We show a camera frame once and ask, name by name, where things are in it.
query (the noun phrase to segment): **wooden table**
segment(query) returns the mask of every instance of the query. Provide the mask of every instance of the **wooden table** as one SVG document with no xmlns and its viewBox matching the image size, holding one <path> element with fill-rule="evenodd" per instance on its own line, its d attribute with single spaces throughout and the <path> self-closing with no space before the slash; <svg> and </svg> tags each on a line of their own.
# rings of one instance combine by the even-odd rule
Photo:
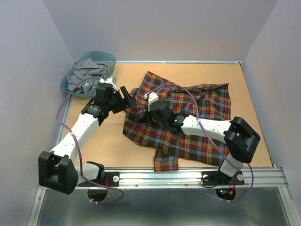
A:
<svg viewBox="0 0 301 226">
<path fill-rule="evenodd" d="M 239 65 L 218 64 L 117 64 L 114 76 L 117 87 L 125 86 L 130 92 L 137 88 L 147 71 L 181 86 L 209 83 L 229 83 L 232 102 L 231 118 L 244 118 L 261 136 L 252 166 L 270 167 L 268 150 L 256 117 L 255 110 Z M 73 126 L 88 99 L 73 98 L 68 116 L 68 126 Z M 82 148 L 83 161 L 95 161 L 105 167 L 153 167 L 155 149 L 140 147 L 122 134 L 125 113 L 110 113 Z M 197 161 L 179 158 L 179 167 L 206 167 Z"/>
</svg>

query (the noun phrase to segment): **teal basket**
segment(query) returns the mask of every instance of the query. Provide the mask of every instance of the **teal basket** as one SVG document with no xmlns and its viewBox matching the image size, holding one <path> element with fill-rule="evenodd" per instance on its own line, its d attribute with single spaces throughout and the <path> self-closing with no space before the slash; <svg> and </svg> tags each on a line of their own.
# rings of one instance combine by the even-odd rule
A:
<svg viewBox="0 0 301 226">
<path fill-rule="evenodd" d="M 116 64 L 116 58 L 113 55 L 108 54 L 108 53 L 99 52 L 99 51 L 88 52 L 82 56 L 82 58 L 74 65 L 73 68 L 71 68 L 71 70 L 66 74 L 66 76 L 62 80 L 61 89 L 64 92 L 66 92 L 66 93 L 70 92 L 67 89 L 68 88 L 67 76 L 73 74 L 76 65 L 80 64 L 81 62 L 83 62 L 89 58 L 91 58 L 91 60 L 96 63 L 103 63 L 110 67 L 110 70 L 108 71 L 108 73 L 105 76 L 103 76 L 104 79 L 109 78 L 113 74 L 113 72 L 115 70 L 115 64 Z M 72 95 L 77 96 L 77 97 L 93 97 L 93 96 L 95 96 L 95 92 L 91 93 L 89 95 L 77 94 L 77 93 L 73 92 Z"/>
</svg>

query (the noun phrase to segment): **gray towel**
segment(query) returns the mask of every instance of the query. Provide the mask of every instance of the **gray towel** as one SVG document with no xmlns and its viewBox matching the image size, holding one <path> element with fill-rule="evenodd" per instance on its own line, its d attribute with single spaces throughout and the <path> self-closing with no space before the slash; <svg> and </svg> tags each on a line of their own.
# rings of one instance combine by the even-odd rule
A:
<svg viewBox="0 0 301 226">
<path fill-rule="evenodd" d="M 109 69 L 110 67 L 108 65 L 96 64 L 89 58 L 76 65 L 73 74 L 67 76 L 67 81 L 69 83 L 67 89 L 73 90 L 82 79 L 89 77 L 100 78 L 103 75 L 106 75 Z M 77 94 L 89 95 L 95 91 L 98 82 L 99 81 L 96 79 L 89 79 L 78 85 L 74 92 Z"/>
</svg>

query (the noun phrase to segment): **white wall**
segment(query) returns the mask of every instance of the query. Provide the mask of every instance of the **white wall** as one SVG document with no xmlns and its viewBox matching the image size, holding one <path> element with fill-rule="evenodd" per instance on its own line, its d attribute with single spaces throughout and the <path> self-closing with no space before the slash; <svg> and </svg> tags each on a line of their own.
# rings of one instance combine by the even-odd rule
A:
<svg viewBox="0 0 301 226">
<path fill-rule="evenodd" d="M 243 73 L 272 161 L 283 167 L 301 216 L 301 1 L 279 0 Z"/>
<path fill-rule="evenodd" d="M 73 60 L 41 0 L 0 7 L 0 225 L 26 225 Z"/>
<path fill-rule="evenodd" d="M 73 59 L 243 60 L 277 0 L 43 0 Z"/>
</svg>

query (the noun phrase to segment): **red plaid cloth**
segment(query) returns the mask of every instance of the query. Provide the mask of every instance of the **red plaid cloth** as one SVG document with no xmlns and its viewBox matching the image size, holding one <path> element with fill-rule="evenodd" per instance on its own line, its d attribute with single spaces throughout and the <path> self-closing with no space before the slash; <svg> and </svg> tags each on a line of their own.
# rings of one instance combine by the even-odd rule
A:
<svg viewBox="0 0 301 226">
<path fill-rule="evenodd" d="M 219 166 L 223 158 L 206 137 L 174 135 L 167 129 L 149 126 L 145 113 L 147 101 L 144 95 L 156 87 L 172 83 L 151 72 L 147 72 L 141 86 L 133 89 L 130 95 L 137 102 L 137 109 L 130 108 L 125 117 L 123 134 L 140 146 L 156 149 L 154 157 L 155 171 L 178 170 L 178 157 Z M 228 84 L 209 84 L 186 87 L 194 96 L 199 117 L 211 120 L 230 120 L 231 100 Z M 156 91 L 159 100 L 166 102 L 175 113 L 188 113 L 195 116 L 195 105 L 191 97 L 181 88 L 163 87 Z M 224 152 L 227 146 L 214 141 Z"/>
</svg>

